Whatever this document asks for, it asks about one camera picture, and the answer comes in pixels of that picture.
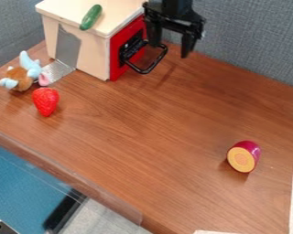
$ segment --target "stuffed animal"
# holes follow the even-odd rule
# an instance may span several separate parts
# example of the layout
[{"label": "stuffed animal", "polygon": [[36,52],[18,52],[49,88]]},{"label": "stuffed animal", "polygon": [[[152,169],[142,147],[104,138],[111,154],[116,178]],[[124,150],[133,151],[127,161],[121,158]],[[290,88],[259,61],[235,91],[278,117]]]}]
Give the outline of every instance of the stuffed animal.
[{"label": "stuffed animal", "polygon": [[25,91],[36,81],[40,86],[49,85],[49,78],[42,72],[38,59],[32,60],[26,51],[22,51],[19,63],[20,67],[8,67],[5,77],[0,79],[0,86],[9,90]]}]

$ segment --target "wooden table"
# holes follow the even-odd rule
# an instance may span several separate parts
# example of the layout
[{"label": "wooden table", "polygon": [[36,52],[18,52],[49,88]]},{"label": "wooden table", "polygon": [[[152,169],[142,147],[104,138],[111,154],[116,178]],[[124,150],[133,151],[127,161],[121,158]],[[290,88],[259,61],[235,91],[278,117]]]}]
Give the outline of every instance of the wooden table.
[{"label": "wooden table", "polygon": [[[49,63],[44,43],[29,54]],[[53,87],[49,118],[32,103],[36,87],[0,87],[1,145],[86,195],[95,189],[82,177],[103,187],[156,233],[288,233],[292,87],[201,54],[180,59],[176,46],[149,75],[103,82],[75,71]],[[263,150],[250,175],[224,160],[245,139]]]}]

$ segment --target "red strawberry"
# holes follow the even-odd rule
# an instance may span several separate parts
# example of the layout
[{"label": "red strawberry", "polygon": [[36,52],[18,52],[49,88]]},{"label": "red strawberry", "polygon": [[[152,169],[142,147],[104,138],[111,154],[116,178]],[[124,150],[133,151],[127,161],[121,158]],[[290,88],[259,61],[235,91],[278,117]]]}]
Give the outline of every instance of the red strawberry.
[{"label": "red strawberry", "polygon": [[51,88],[39,88],[32,93],[32,100],[38,111],[45,117],[50,116],[56,109],[60,96]]}]

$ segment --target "green cucumber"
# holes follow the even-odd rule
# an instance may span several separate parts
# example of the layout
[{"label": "green cucumber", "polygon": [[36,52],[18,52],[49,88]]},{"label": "green cucumber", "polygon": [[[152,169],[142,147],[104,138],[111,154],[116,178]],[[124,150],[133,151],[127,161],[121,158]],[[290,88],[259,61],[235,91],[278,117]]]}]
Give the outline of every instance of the green cucumber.
[{"label": "green cucumber", "polygon": [[89,28],[91,28],[94,25],[94,23],[98,20],[101,13],[101,5],[94,5],[82,19],[81,26],[79,27],[79,29],[88,30]]}]

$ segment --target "gray wall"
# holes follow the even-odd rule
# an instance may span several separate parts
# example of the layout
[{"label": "gray wall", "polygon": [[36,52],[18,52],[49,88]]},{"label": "gray wall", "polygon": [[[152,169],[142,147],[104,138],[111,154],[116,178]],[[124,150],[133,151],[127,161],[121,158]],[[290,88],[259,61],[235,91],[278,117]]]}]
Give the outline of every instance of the gray wall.
[{"label": "gray wall", "polygon": [[293,85],[293,0],[194,0],[194,9],[208,21],[198,51]]},{"label": "gray wall", "polygon": [[35,4],[41,0],[0,0],[0,67],[41,41],[43,30]]}]

